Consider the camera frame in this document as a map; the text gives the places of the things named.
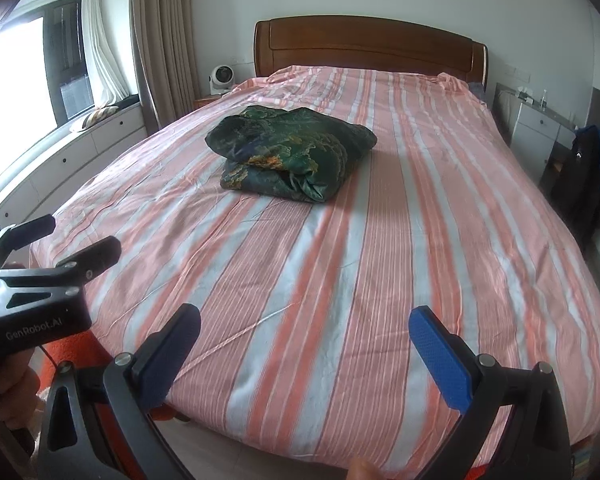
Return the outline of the person left hand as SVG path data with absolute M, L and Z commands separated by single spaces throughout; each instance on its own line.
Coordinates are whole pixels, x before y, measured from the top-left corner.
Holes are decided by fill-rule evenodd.
M 40 400 L 40 378 L 30 367 L 33 353 L 12 354 L 0 365 L 0 421 L 9 429 L 29 426 Z

